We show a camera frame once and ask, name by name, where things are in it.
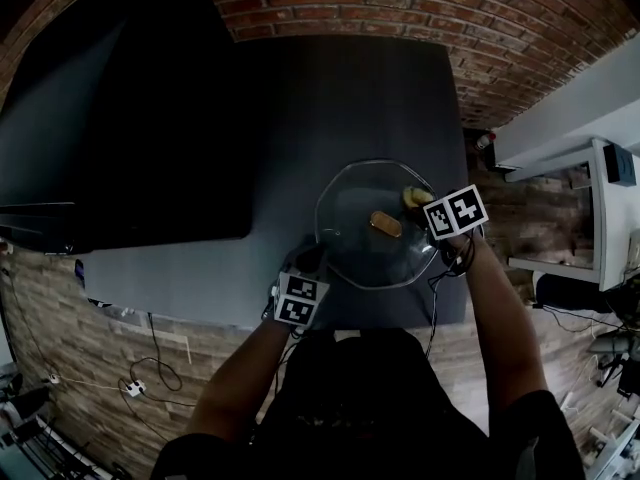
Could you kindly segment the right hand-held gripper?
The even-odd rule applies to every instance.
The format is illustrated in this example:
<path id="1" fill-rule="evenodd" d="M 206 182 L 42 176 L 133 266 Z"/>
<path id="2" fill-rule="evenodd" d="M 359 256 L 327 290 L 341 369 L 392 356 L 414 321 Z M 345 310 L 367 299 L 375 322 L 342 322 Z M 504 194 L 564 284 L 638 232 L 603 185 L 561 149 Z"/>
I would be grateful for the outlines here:
<path id="1" fill-rule="evenodd" d="M 488 221 L 475 184 L 440 194 L 422 208 L 409 208 L 407 218 L 420 228 L 428 228 L 437 241 L 459 236 Z"/>

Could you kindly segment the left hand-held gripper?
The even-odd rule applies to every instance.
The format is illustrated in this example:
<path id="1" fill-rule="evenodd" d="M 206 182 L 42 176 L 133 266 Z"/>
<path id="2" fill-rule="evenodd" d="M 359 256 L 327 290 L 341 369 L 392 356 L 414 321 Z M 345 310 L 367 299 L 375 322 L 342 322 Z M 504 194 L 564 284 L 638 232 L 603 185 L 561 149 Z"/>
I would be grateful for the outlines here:
<path id="1" fill-rule="evenodd" d="M 330 289 L 326 270 L 326 246 L 314 248 L 314 236 L 304 235 L 287 254 L 285 269 L 272 287 L 274 319 L 292 327 L 310 327 Z"/>

